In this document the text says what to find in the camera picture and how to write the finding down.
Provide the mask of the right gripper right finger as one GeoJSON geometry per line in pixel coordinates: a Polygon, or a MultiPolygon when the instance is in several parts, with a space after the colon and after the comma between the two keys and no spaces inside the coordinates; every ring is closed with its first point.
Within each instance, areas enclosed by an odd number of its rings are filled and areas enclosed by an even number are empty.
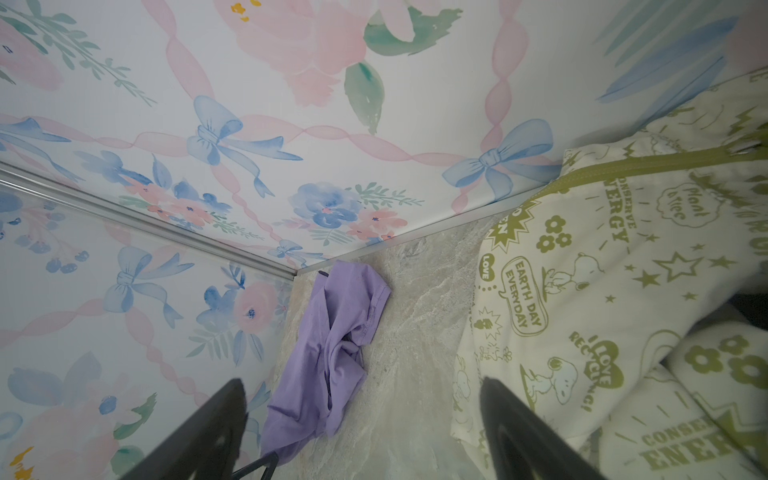
{"type": "Polygon", "coordinates": [[[603,477],[501,381],[483,379],[480,411],[497,478],[603,477]]]}

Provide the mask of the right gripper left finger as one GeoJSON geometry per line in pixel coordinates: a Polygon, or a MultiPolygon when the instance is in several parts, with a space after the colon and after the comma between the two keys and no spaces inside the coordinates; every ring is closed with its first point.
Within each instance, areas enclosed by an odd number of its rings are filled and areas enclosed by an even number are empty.
{"type": "Polygon", "coordinates": [[[243,479],[260,470],[273,477],[279,462],[275,453],[237,468],[248,420],[241,380],[229,380],[124,479],[243,479]]]}

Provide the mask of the purple cloth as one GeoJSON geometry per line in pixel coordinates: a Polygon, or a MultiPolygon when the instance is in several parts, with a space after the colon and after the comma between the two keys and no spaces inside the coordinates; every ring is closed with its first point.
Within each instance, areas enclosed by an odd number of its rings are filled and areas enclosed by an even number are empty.
{"type": "Polygon", "coordinates": [[[371,344],[392,293],[376,270],[337,262],[320,272],[296,344],[267,407],[261,454],[285,464],[312,440],[334,436],[365,382],[371,344]]]}

